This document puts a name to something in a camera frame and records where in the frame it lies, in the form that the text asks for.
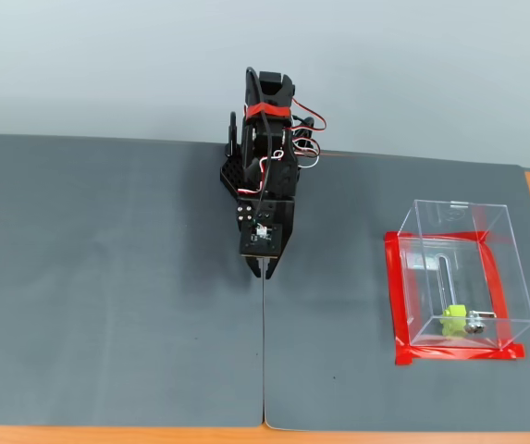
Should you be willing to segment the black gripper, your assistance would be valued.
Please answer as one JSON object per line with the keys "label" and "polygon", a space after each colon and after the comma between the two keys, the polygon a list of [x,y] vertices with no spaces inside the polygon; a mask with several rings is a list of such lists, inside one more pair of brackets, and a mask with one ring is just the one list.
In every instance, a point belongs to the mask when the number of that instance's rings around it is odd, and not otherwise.
{"label": "black gripper", "polygon": [[238,200],[237,222],[240,230],[240,254],[253,274],[270,279],[293,231],[294,201],[243,198]]}

